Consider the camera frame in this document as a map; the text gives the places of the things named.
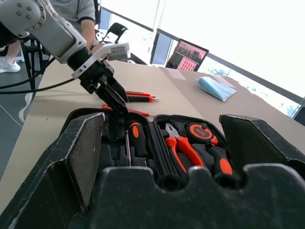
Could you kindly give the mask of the blue face mask pack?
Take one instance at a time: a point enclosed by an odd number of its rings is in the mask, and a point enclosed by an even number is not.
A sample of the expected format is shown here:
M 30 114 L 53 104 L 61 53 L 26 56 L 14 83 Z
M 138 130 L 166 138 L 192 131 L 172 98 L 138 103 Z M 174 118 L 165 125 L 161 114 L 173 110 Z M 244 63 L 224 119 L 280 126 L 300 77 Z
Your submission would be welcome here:
M 235 89 L 207 76 L 198 78 L 198 87 L 222 102 L 236 93 Z

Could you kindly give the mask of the red handled screwdriver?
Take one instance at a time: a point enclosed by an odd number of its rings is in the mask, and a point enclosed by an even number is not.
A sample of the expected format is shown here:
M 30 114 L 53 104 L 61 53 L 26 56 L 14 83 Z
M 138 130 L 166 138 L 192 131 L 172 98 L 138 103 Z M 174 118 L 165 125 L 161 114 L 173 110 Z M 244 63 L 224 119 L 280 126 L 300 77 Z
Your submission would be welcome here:
M 103 104 L 102 105 L 102 109 L 104 109 L 104 110 L 112 110 L 112 108 L 110 106 L 108 106 L 107 104 Z M 145 117 L 153 116 L 152 114 L 149 114 L 147 112 L 138 111 L 138 110 L 134 110 L 134 109 L 129 109 L 128 108 L 128 111 L 129 112 L 133 112 L 133 113 L 137 113 L 137 114 L 141 114 L 141 115 L 143 115 Z

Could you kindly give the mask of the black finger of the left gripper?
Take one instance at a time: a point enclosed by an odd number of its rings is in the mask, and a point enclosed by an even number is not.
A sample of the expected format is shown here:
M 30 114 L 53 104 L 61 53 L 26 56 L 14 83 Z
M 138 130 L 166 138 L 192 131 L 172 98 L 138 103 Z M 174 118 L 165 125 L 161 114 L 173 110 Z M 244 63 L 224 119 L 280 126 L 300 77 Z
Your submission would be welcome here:
M 104 75 L 102 77 L 102 82 L 105 84 L 105 88 L 108 91 L 119 96 L 125 102 L 129 101 L 124 87 L 114 77 Z
M 128 114 L 128 108 L 122 97 L 111 87 L 98 87 L 95 93 L 114 111 L 121 114 Z

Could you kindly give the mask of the black folding chair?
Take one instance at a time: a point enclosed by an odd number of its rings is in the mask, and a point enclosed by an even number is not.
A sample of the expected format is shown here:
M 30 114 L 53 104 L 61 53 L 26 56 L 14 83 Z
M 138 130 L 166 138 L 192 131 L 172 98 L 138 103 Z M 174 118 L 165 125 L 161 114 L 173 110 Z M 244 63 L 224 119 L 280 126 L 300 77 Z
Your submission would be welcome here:
M 128 28 L 122 24 L 115 22 L 104 34 L 100 30 L 95 30 L 95 38 L 99 43 L 118 43 L 123 34 L 128 30 Z M 116 36 L 116 40 L 107 41 L 106 38 L 109 38 L 109 34 L 112 33 Z

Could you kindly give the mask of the black plastic tool case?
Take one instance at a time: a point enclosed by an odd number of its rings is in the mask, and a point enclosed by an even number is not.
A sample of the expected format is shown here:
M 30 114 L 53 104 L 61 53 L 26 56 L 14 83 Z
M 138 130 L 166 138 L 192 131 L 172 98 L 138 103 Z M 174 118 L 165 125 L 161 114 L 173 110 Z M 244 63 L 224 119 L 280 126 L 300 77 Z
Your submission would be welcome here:
M 218 138 L 219 144 L 215 147 L 221 147 L 226 150 L 227 158 L 230 161 L 230 153 L 224 135 L 212 123 L 203 119 L 181 116 L 181 115 L 158 115 L 153 121 L 137 113 L 122 115 L 110 110 L 104 110 L 105 121 L 101 136 L 101 153 L 99 157 L 98 172 L 93 186 L 94 191 L 98 192 L 103 186 L 118 186 L 121 188 L 137 186 L 144 188 L 147 182 L 144 180 L 146 168 L 150 168 L 155 176 L 155 182 L 165 190 L 179 190 L 186 186 L 186 179 L 180 177 L 173 166 L 165 139 L 169 136 L 165 130 L 165 124 L 172 124 L 181 136 L 187 137 L 185 125 L 187 123 L 206 123 L 211 131 Z M 130 124 L 138 122 L 142 125 L 146 137 L 146 147 L 149 157 L 147 160 L 135 156 L 135 148 L 132 146 L 130 136 L 130 150 L 132 157 L 132 166 L 129 166 L 129 160 L 126 151 L 125 130 L 128 130 Z M 222 187 L 237 189 L 241 187 L 241 179 L 234 170 L 234 175 L 216 175 L 213 174 L 214 157 L 207 152 L 207 149 L 213 147 L 212 144 L 191 144 L 195 151 L 204 160 L 211 176 L 216 183 Z M 185 168 L 188 170 L 193 166 L 190 159 L 180 151 L 178 156 Z

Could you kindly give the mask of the orange black utility knife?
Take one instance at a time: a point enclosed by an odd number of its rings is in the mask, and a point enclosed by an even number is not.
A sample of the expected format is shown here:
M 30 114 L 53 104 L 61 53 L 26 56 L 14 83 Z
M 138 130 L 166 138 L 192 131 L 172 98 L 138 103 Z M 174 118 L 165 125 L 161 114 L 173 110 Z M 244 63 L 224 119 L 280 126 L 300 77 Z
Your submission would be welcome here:
M 140 96 L 140 95 L 128 95 L 129 103 L 153 103 L 158 102 L 159 99 L 153 96 Z

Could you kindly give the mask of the orange black tape measure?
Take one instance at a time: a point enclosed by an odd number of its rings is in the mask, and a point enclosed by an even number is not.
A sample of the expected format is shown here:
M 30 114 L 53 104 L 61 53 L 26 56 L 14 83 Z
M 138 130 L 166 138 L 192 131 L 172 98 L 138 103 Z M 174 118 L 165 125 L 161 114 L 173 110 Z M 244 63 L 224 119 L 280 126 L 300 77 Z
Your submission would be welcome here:
M 187 123 L 185 130 L 191 144 L 212 144 L 213 146 L 219 144 L 218 138 L 206 123 Z

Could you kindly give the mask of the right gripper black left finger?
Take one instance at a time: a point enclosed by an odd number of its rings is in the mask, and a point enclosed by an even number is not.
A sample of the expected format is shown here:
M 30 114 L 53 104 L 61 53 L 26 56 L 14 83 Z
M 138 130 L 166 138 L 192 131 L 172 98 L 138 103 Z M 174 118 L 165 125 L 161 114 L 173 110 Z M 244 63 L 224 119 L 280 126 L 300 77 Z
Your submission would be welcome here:
M 70 121 L 0 214 L 0 229 L 69 228 L 90 202 L 104 119 L 94 113 Z

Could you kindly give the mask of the orange handled pliers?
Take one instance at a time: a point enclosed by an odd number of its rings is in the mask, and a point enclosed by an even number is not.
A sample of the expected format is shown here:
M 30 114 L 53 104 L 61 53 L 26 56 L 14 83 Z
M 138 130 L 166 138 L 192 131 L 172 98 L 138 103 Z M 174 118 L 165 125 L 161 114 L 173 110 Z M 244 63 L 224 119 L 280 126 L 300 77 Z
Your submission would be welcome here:
M 185 168 L 182 161 L 178 156 L 178 151 L 185 154 L 195 167 L 203 167 L 208 169 L 204 160 L 191 146 L 187 137 L 181 136 L 178 130 L 170 123 L 165 124 L 165 130 L 168 133 L 168 137 L 165 139 L 165 143 L 169 152 L 169 156 L 177 174 L 186 179 L 188 169 Z

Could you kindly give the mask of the thin metal precision screwdriver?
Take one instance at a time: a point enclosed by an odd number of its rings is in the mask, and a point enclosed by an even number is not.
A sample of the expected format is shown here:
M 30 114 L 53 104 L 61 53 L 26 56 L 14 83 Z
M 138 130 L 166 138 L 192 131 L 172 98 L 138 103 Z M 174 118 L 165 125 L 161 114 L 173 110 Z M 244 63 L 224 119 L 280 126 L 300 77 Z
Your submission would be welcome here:
M 131 150 L 130 150 L 130 142 L 129 142 L 129 132 L 128 130 L 125 130 L 125 140 L 126 140 L 126 151 L 127 151 L 127 157 L 129 160 L 129 166 L 132 166 L 132 157 L 131 157 Z

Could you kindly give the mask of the orange black stubby screwdriver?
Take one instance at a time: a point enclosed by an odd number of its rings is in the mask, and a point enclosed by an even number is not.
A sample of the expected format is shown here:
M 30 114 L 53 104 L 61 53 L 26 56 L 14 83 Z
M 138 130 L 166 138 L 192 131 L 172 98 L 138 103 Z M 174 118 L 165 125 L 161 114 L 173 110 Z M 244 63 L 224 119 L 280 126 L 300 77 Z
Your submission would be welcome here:
M 129 136 L 132 146 L 135 148 L 135 156 L 148 159 L 149 154 L 146 147 L 146 137 L 143 127 L 138 122 L 133 122 L 129 127 Z

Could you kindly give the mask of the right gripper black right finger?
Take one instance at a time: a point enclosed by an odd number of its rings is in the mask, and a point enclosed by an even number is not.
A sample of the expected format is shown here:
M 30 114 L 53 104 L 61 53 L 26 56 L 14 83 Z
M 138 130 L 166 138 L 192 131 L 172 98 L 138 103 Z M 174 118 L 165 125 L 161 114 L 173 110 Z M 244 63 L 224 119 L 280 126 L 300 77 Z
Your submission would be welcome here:
M 276 163 L 293 168 L 305 179 L 305 154 L 266 121 L 254 117 L 219 116 L 234 168 L 241 173 L 250 164 Z

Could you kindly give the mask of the person bare leg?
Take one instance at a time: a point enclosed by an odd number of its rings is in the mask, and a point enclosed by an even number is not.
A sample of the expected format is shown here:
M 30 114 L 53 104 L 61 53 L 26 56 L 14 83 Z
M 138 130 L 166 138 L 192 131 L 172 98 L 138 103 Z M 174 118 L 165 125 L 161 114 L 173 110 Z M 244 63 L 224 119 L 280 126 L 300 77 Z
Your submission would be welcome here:
M 13 44 L 10 44 L 8 47 L 7 55 L 4 60 L 8 63 L 14 63 L 15 58 L 18 56 L 20 51 L 21 51 L 20 41 L 16 41 Z

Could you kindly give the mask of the tablet with pink screen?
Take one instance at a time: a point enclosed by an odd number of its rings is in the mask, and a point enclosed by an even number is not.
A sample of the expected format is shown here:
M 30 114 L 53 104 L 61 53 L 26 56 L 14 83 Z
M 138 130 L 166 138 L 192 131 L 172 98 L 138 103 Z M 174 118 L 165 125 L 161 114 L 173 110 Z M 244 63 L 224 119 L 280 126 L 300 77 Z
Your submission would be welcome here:
M 208 53 L 208 49 L 180 39 L 165 67 L 197 72 Z

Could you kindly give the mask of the black stool frame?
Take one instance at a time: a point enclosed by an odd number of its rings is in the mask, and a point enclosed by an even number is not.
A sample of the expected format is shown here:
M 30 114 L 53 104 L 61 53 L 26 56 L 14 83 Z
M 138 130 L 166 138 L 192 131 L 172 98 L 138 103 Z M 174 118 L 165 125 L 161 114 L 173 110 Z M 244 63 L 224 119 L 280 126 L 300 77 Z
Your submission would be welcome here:
M 39 67 L 43 66 L 43 51 L 44 48 L 40 41 L 30 35 L 20 41 L 21 50 L 26 66 L 28 78 L 31 78 L 37 71 L 35 70 L 35 54 L 38 55 Z

